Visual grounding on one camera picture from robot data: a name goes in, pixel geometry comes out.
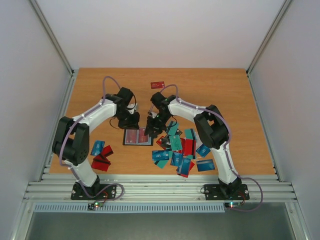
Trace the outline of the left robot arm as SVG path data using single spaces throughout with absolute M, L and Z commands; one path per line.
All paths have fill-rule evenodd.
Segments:
M 118 119 L 120 129 L 139 129 L 137 103 L 130 104 L 134 98 L 130 89 L 122 87 L 116 94 L 106 94 L 84 113 L 74 117 L 64 116 L 58 122 L 52 152 L 59 157 L 61 165 L 72 170 L 77 182 L 83 185 L 83 194 L 89 199 L 96 199 L 101 193 L 98 175 L 88 160 L 90 134 L 111 118 Z

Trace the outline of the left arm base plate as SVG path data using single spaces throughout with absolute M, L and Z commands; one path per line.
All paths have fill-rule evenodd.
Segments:
M 79 182 L 76 182 L 72 187 L 70 199 L 77 201 L 114 199 L 117 193 L 117 186 L 111 184 L 94 184 L 92 187 L 84 186 L 84 189 Z

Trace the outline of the red vip card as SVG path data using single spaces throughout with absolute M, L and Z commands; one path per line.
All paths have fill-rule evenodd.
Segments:
M 127 129 L 125 131 L 124 142 L 126 145 L 135 145 L 137 143 L 138 130 L 136 129 Z
M 150 137 L 148 135 L 145 135 L 145 127 L 141 127 L 138 131 L 138 143 L 139 144 L 149 144 L 150 143 Z

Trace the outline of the red VIP card front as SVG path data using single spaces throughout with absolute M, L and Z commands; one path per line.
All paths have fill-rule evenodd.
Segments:
M 141 127 L 138 131 L 138 143 L 139 144 L 149 144 L 150 143 L 150 137 L 148 135 L 145 135 L 145 127 Z

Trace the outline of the blue card front pile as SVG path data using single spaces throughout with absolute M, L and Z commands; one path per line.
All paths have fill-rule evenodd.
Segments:
M 176 170 L 177 175 L 188 178 L 190 171 L 194 167 L 194 165 L 195 163 L 192 162 L 190 158 L 183 158 L 181 164 Z

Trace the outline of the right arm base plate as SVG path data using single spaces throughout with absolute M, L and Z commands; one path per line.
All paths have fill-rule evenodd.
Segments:
M 249 190 L 246 184 L 241 184 L 237 189 L 223 188 L 219 184 L 205 184 L 203 194 L 207 201 L 240 201 L 249 200 Z

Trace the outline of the black leather card holder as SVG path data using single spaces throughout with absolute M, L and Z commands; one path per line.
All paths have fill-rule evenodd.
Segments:
M 154 144 L 154 139 L 151 137 L 151 136 L 149 136 L 149 144 L 139 144 L 138 143 L 138 138 L 139 138 L 139 129 L 137 129 L 138 130 L 138 133 L 137 133 L 137 143 L 136 144 L 125 144 L 125 135 L 126 135 L 126 129 L 124 130 L 124 135 L 123 135 L 123 141 L 122 141 L 122 144 L 124 145 L 124 146 L 153 146 L 153 144 Z

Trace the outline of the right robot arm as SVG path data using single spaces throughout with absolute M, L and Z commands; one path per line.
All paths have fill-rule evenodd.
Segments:
M 145 134 L 156 138 L 167 130 L 167 121 L 173 116 L 193 122 L 201 142 L 211 150 L 215 159 L 221 194 L 225 198 L 234 197 L 239 188 L 229 150 L 230 129 L 218 108 L 215 105 L 198 106 L 175 95 L 164 97 L 160 92 L 156 92 L 150 101 L 158 113 L 149 113 Z

